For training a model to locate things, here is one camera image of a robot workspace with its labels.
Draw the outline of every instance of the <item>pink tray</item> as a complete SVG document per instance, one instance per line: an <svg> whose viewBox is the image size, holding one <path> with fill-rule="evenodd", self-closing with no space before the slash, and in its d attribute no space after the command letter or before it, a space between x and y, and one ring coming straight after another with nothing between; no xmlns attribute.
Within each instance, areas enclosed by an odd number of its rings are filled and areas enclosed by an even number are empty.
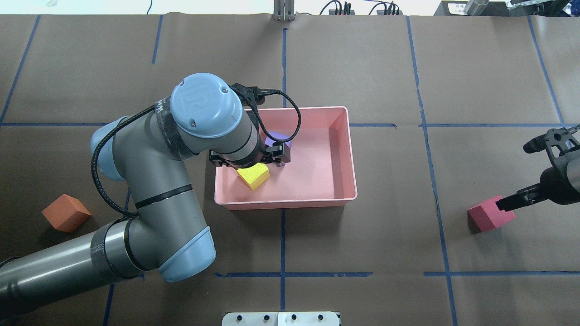
<svg viewBox="0 0 580 326"><path fill-rule="evenodd" d="M301 108L302 126L292 140L291 162L269 164L270 178L252 191L233 168L216 168L215 202L227 209L344 206L357 198L349 114L346 107ZM291 135L293 108L266 108L269 131Z"/></svg>

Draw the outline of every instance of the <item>blue tape grid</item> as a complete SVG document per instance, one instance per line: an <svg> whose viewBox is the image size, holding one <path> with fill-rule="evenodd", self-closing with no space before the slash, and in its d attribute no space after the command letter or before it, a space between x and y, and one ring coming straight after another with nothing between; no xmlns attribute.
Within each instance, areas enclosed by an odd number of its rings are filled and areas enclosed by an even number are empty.
<svg viewBox="0 0 580 326"><path fill-rule="evenodd" d="M36 30L38 28L38 23L40 22L40 15L37 15L36 21L34 21L34 27L30 32L30 37L28 38L28 43L26 44L26 48L24 49L24 53L22 54L22 59L20 59L20 64L18 65L18 69L16 70L16 75L14 76L14 81L12 82L12 86L10 87L10 91L8 92L8 97L6 98L6 103L4 104L4 109L2 110L2 115L0 115L0 124L4 122L4 117L6 116L6 112L8 111L8 107L10 106L10 100L12 99L12 94L14 94L14 89L16 88L16 83L18 83L18 77L20 77L20 73L22 72L22 67L24 67L24 62L26 61L26 56L28 55L28 51L30 50L30 45L32 44L32 40L34 39L34 34L36 34Z"/></svg>
<svg viewBox="0 0 580 326"><path fill-rule="evenodd" d="M445 267L445 279L447 281L449 308L451 309L451 318L453 320L453 325L457 326L457 313L455 312L455 298L453 297L453 285L451 284L451 275L449 274L449 260L447 258L447 245L445 244L445 232L443 230L443 221L441 219L441 209L439 207L439 196L437 194L437 182L435 180L435 171L433 169L431 148L429 147L429 134L427 132L427 121L425 118L423 99L421 98L421 92L419 91L419 71L417 69L417 59L415 57L415 45L413 43L413 32L411 28L411 19L409 16L407 16L407 29L409 33L409 45L411 47L411 56L413 59L413 71L415 72L417 98L419 100L419 107L421 108L421 121L423 122L422 128L423 128L423 136L425 138L425 148L427 150L427 160L429 162L429 173L431 174L431 186L433 188L433 195L435 196L435 203L437 205L437 222L439 223L439 238L441 241L441 253L443 254L443 264Z"/></svg>
<svg viewBox="0 0 580 326"><path fill-rule="evenodd" d="M536 48L536 54L538 55L538 60L540 61L540 66L542 67L542 72L544 74L544 78L546 79L546 84L548 85L548 90L550 91L550 96L552 97L552 102L554 103L554 108L556 109L556 114L558 115L558 120L560 121L560 125L564 126L564 119L562 118L562 112L560 112L560 106L558 105L558 101L556 100L556 95L554 94L554 89L552 88L552 82L550 81L550 77L548 76L548 72L546 71L546 66L543 62L542 52L540 52L540 47L538 46L538 40L536 39L536 32L534 31L534 24L532 23L532 17L527 16L528 18L528 25L530 27L530 33L532 34L532 40L534 42L534 46Z"/></svg>
<svg viewBox="0 0 580 326"><path fill-rule="evenodd" d="M157 48L159 47L159 37L161 36L161 26L163 25L163 15L159 16L159 24L157 25L157 36L155 37L155 48L153 49L153 58L151 64L155 64L157 59Z"/></svg>
<svg viewBox="0 0 580 326"><path fill-rule="evenodd" d="M4 108L2 110L2 114L0 115L0 126L104 126L105 124L107 124L106 122L70 122L70 123L68 123L68 122L3 122L3 120L6 116L6 112L8 110L8 107L10 105L10 100L12 98L14 89L16 88L18 78L19 78L20 73L24 67L24 63L25 63L26 57L28 55L28 52L30 50L32 40L34 39L34 35L35 35L36 30L38 28L38 24L40 22L40 19L41 19L41 15L38 15L36 18L36 21L34 23L34 26L32 28L26 49L22 55L22 59L20 60L20 64L19 64L19 67L17 69L16 75L14 76L14 81L13 81L12 86L10 88L8 97L6 99L6 103L5 103ZM575 124L565 124L563 121L560 107L558 105L556 96L555 96L553 88L552 88L552 83L550 81L550 78L548 76L548 72L546 71L546 67L545 67L545 64L543 62L542 53L541 53L539 46L538 46L538 42L536 39L532 20L529 16L527 17L527 19L528 19L528 25L530 27L530 33L532 36L532 40L534 42L536 53L538 55L538 60L539 60L540 66L542 68L542 72L544 74L544 77L546 79L546 84L548 86L550 96L552 97L554 109L556 110L558 119L560 121L559 126L565 126L565 127L574 126ZM157 58L157 49L158 49L159 40L160 40L159 38L161 35L162 22L163 22L163 15L161 15L159 18L159 24L157 27L157 36L155 38L155 48L153 50L153 57L151 60L152 64L155 64L155 61ZM439 203L438 203L437 183L436 183L436 179L435 179L435 175L434 175L433 161L432 161L432 157L431 157L431 150L429 147L429 135L428 135L427 129L433 128L433 127L557 128L559 126L557 124L428 124L426 122L425 111L423 108L423 101L422 101L421 94L420 94L421 92L419 90L419 74L418 74L418 68L417 68L417 62L416 62L416 56L415 56L414 42L413 42L413 37L412 37L411 21L410 21L409 17L407 17L407 27L408 27L408 34L409 34L409 45L411 47L413 68L414 68L414 73L415 73L417 97L418 97L418 101L419 101L419 106L421 108L422 124L419 125L419 127L423 128L423 134L424 134L424 138L425 138L425 146L426 146L426 151L427 151L427 160L429 162L429 169L430 169L430 175L431 175L431 180L432 180L433 194L435 196L436 204L437 204L437 220L438 220L439 228L440 228L441 250L442 250L443 259L444 259L444 266L445 266L444 272L428 271L428 272L424 273L424 276L425 277L445 277L446 278L447 284L448 284L449 304L450 304L450 308L451 308L451 314L452 314L452 319L453 319L454 325L457 325L457 318L456 318L456 312L455 312L455 303L454 303L454 297L453 297L451 277L580 276L580 271L539 271L539 270L536 270L536 271L450 271L448 258L447 258L447 247L445 245L445 235L444 235L444 230L443 230L443 223L441 220L441 212L440 212L440 207L439 207ZM282 77L282 89L284 92L287 91L286 90L286 80L287 80L286 39L287 39L287 30L288 30L287 28L284 28L282 31L282 70L284 73L284 75ZM286 100L283 99L282 101L283 101L282 103L283 103L284 107L286 107L286 105L287 105ZM387 124L387 123L368 123L368 124L367 123L353 123L353 124L350 124L350 126L352 126L352 127L388 127L388 128L389 127L391 127L391 128L397 127L397 125L395 125L395 124ZM125 209L127 209L127 207L128 207L129 197L130 197L130 194L127 193L127 198L125 201ZM368 277L368 276L372 275L372 272L319 272L319 273L317 273L317 272L286 272L285 271L285 222L286 222L285 214L286 214L286 210L283 209L282 216L281 216L281 237L280 237L281 238L281 246L280 246L280 254L281 254L280 270L281 270L281 272L279 272L279 273L278 272L271 272L271 273L269 273L269 272L265 272L265 273L261 273L261 272L257 272L257 273L227 273L226 275L221 275L219 273L216 273L215 276L218 278L279 277L280 278L280 308L281 308L281 311L284 311L285 310L285 278L286 277ZM109 318L110 309L111 309L111 303L113 300L113 293L114 293L114 284L111 284L110 288L109 288L108 297L107 297L107 306L106 306L106 310L105 310L105 314L104 314L103 326L106 326L108 323L108 318Z"/></svg>

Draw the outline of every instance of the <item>yellow foam block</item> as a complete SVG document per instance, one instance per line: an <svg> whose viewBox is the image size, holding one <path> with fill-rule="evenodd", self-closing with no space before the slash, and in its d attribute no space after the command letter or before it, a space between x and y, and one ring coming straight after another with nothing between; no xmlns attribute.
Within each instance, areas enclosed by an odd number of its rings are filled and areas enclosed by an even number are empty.
<svg viewBox="0 0 580 326"><path fill-rule="evenodd" d="M270 170L264 163L256 163L256 165L247 169L237 169L238 175L252 190L256 190L264 181L270 177Z"/></svg>

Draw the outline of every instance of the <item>blue joint cap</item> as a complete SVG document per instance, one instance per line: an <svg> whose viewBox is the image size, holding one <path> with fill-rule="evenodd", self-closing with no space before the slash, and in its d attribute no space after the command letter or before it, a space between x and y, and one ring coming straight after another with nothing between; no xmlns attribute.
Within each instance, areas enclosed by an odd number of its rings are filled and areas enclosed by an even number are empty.
<svg viewBox="0 0 580 326"><path fill-rule="evenodd" d="M174 253L159 267L159 273L166 282L179 282L208 268L216 259L209 226L201 230L193 239Z"/></svg>
<svg viewBox="0 0 580 326"><path fill-rule="evenodd" d="M234 130L244 110L240 98L216 75L189 75L175 86L169 100L173 119L185 132L217 138Z"/></svg>
<svg viewBox="0 0 580 326"><path fill-rule="evenodd" d="M111 130L113 130L116 126L118 126L119 123L121 123L121 120L125 119L126 117L128 117L128 115L118 118L116 121L113 121L110 124L99 128L93 134L93 136L90 138L91 155L95 153L95 149L97 148L97 145L100 143L100 141L103 140L103 138L105 138L105 136L107 136L107 134L111 132ZM99 164L101 172L107 176L107 178L115 181L123 181L125 178L119 174L119 171L117 171L117 167L115 166L115 161L113 160L113 138L109 139L109 141L105 143L105 146L101 148L97 164Z"/></svg>

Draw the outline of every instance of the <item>orange foam block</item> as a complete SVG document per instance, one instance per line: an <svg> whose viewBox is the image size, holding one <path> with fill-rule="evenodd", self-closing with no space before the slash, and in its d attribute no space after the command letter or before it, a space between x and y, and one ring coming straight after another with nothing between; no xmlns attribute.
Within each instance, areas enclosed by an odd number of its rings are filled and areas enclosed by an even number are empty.
<svg viewBox="0 0 580 326"><path fill-rule="evenodd" d="M502 196L495 196L470 208L467 214L482 232L494 230L516 218L513 212L500 211L495 202Z"/></svg>
<svg viewBox="0 0 580 326"><path fill-rule="evenodd" d="M63 194L42 211L52 227L71 233L90 217L90 213L80 200Z"/></svg>

